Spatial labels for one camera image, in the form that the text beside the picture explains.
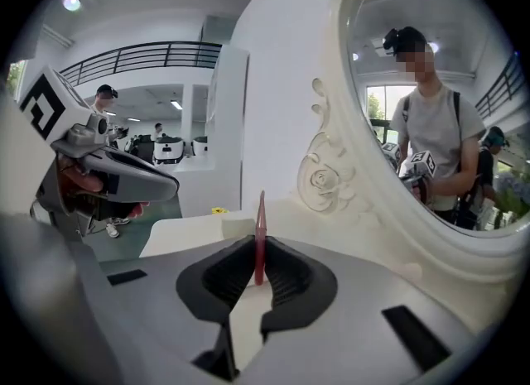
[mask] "black slot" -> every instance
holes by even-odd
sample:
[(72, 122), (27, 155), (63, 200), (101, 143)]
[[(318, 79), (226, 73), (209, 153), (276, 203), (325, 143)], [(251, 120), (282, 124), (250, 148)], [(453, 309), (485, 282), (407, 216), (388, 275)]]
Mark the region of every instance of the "black slot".
[(443, 343), (406, 306), (392, 307), (381, 313), (423, 372), (451, 355)]
[(128, 272), (116, 273), (115, 275), (108, 275), (107, 279), (112, 286), (121, 285), (122, 283), (136, 281), (141, 277), (147, 276), (143, 270), (129, 270)]

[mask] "ornate mirror frame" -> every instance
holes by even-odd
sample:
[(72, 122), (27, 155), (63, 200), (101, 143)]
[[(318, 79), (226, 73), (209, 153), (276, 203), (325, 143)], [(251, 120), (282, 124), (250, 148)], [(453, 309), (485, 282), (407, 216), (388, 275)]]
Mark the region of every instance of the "ornate mirror frame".
[(418, 204), (388, 168), (350, 73), (347, 34), (362, 2), (330, 0), (324, 74), (312, 83), (320, 97), (312, 109), (321, 125), (301, 162), (302, 201), (321, 215), (352, 222), (362, 223), (364, 214), (371, 214), (378, 228), (390, 229), (451, 275), (482, 283), (508, 280), (520, 272), (527, 253), (528, 217), (491, 232), (451, 227)]

